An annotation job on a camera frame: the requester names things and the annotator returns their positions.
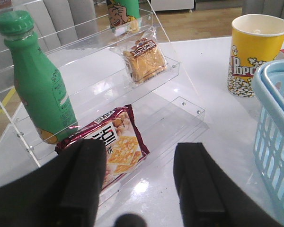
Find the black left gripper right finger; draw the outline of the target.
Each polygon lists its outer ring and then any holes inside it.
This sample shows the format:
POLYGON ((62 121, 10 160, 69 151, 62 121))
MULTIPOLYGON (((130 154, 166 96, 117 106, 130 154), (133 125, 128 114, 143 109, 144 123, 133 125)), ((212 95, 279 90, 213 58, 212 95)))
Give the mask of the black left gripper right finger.
POLYGON ((186 227, 279 227, 216 164, 202 143, 178 143, 173 176, 186 227))

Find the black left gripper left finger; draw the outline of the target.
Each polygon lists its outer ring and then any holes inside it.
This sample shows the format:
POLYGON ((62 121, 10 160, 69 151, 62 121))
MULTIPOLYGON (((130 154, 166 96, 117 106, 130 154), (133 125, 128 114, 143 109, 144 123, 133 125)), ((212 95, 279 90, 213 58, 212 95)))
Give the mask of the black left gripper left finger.
POLYGON ((0 227, 92 227, 106 172, 101 140, 79 140, 0 187, 0 227))

